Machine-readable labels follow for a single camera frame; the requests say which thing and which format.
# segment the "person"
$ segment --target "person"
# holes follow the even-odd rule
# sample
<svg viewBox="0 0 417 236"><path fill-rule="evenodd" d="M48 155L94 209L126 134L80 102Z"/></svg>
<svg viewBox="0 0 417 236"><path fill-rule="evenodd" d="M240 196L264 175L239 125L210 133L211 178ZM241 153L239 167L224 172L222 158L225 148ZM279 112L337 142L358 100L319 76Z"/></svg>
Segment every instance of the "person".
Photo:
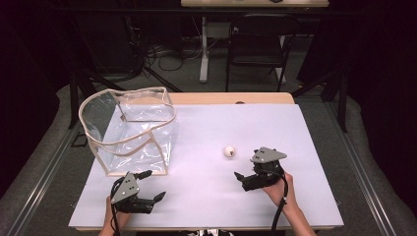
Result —
<svg viewBox="0 0 417 236"><path fill-rule="evenodd" d="M316 235L303 210L298 207L297 200L295 198L294 180L292 175L285 172L285 179L288 183L288 194L286 198L286 205L282 209L282 213L290 223L294 235L296 236L312 236ZM282 180L277 181L275 184L263 187L264 192L269 196L272 202L278 207L282 197L284 195L284 182ZM112 220L110 197L106 199L106 212L104 217L104 223L99 236L112 236L114 233L114 221ZM122 229L129 220L130 213L117 212L116 214L119 229Z"/></svg>

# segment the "clear plastic bag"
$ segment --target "clear plastic bag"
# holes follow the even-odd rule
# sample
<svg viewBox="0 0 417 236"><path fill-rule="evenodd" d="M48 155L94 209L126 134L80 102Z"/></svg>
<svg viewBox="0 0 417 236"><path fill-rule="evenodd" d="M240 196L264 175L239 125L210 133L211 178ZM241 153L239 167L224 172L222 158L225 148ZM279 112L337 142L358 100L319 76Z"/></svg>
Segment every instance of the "clear plastic bag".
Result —
<svg viewBox="0 0 417 236"><path fill-rule="evenodd" d="M79 117L107 176L168 173L179 124L166 88L103 90L82 103Z"/></svg>

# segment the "transparent plastic container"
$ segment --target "transparent plastic container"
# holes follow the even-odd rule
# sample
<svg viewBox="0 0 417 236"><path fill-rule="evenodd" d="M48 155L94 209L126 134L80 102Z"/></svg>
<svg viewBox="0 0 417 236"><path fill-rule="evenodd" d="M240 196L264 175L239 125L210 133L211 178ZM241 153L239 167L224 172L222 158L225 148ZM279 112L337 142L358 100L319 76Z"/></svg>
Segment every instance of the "transparent plastic container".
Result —
<svg viewBox="0 0 417 236"><path fill-rule="evenodd" d="M168 173L179 124L166 88L103 90L82 103L79 117L107 176Z"/></svg>

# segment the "table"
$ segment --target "table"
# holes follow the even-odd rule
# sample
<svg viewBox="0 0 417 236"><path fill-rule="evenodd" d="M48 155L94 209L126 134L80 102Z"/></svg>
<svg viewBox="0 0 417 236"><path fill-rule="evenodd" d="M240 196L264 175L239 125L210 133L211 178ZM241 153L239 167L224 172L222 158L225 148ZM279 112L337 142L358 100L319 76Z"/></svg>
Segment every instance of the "table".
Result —
<svg viewBox="0 0 417 236"><path fill-rule="evenodd" d="M269 0L182 0L181 5L183 7L191 8L323 8L328 6L328 0L283 0L279 3L273 3ZM203 17L203 56L200 71L200 83L206 83L208 81L209 52L207 38L207 18ZM276 68L275 70L276 74L279 76L281 68Z"/></svg>
<svg viewBox="0 0 417 236"><path fill-rule="evenodd" d="M140 198L151 199L163 191L166 195L151 214L132 215L125 229L269 230L276 207L262 190L245 192L233 174L254 173L249 158L260 145L287 153L281 165L294 176L297 200L314 229L343 225L301 110L289 93L194 92L170 96L177 108L180 132L169 174L139 182ZM246 104L234 104L238 101ZM236 117L239 112L246 116ZM258 114L266 118L254 119ZM260 128L270 122L272 127ZM226 145L236 147L232 158L222 154ZM116 179L105 177L94 162L70 227L101 227L104 200ZM286 228L289 223L282 216L278 229Z"/></svg>

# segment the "white ball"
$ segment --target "white ball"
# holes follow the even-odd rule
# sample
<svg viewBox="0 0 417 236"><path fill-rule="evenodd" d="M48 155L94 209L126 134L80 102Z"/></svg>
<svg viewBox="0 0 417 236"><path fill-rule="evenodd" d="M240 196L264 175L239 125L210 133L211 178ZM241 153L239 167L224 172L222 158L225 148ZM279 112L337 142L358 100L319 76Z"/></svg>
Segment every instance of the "white ball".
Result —
<svg viewBox="0 0 417 236"><path fill-rule="evenodd" d="M227 146L224 148L224 155L227 157L232 157L235 154L235 149L232 146Z"/></svg>

